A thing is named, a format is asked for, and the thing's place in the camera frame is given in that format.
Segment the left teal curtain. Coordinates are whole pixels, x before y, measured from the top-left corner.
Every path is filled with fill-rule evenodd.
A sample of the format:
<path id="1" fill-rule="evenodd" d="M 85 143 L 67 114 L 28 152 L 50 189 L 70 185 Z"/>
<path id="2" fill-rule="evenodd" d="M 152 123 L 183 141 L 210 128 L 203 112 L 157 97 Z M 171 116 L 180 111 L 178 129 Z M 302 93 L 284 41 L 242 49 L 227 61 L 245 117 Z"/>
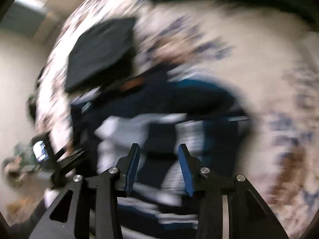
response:
<path id="1" fill-rule="evenodd" d="M 1 20 L 1 28 L 52 44 L 61 30 L 62 19 L 52 9 L 32 0 L 15 0 Z"/>

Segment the striped knit sweater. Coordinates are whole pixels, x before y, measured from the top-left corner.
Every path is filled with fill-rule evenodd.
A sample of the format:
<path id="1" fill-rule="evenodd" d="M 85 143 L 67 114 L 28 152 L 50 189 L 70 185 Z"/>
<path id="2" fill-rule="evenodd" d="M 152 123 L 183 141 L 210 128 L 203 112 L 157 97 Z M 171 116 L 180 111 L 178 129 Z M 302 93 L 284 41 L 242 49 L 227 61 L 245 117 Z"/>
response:
<path id="1" fill-rule="evenodd" d="M 87 151 L 79 170 L 93 176 L 140 146 L 133 190 L 120 198 L 121 225 L 155 238 L 192 237 L 197 211 L 185 191 L 178 147 L 185 144 L 205 167 L 231 176 L 252 121 L 228 90 L 211 81 L 166 73 L 141 84 L 83 95 L 71 103 L 74 146 Z"/>

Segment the folded black garment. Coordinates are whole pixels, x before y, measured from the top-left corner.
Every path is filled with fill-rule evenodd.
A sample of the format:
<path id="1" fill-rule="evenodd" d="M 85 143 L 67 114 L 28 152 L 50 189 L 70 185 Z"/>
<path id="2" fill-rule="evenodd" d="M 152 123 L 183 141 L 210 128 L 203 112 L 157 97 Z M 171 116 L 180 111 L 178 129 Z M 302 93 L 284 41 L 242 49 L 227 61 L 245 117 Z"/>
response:
<path id="1" fill-rule="evenodd" d="M 64 90 L 67 93 L 109 86 L 132 74 L 133 17 L 99 23 L 82 34 L 69 54 Z"/>

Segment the floral bed blanket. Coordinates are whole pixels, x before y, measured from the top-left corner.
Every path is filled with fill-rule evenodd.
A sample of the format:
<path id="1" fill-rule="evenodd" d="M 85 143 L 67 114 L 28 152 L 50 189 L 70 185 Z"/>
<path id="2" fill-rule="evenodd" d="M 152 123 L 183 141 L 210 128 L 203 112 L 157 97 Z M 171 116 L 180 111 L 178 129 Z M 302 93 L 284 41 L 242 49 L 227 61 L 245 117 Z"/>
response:
<path id="1" fill-rule="evenodd" d="M 292 14 L 219 0 L 85 0 L 64 22 L 40 78 L 36 133 L 50 132 L 55 149 L 70 146 L 69 54 L 94 25 L 129 16 L 137 19 L 135 75 L 179 59 L 171 80 L 220 82 L 237 94 L 254 122 L 239 170 L 290 238 L 309 234 L 318 220 L 318 70 L 301 50 L 309 27 Z"/>

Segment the teal storage rack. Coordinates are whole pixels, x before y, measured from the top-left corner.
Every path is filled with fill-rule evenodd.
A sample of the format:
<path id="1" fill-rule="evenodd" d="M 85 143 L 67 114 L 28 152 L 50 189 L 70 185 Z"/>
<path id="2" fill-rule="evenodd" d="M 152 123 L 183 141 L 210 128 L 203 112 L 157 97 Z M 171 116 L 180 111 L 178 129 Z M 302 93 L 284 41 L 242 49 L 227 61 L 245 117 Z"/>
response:
<path id="1" fill-rule="evenodd" d="M 3 160 L 2 169 L 4 175 L 18 178 L 24 174 L 38 173 L 41 167 L 36 160 L 32 147 L 18 143 L 14 147 L 13 156 Z"/>

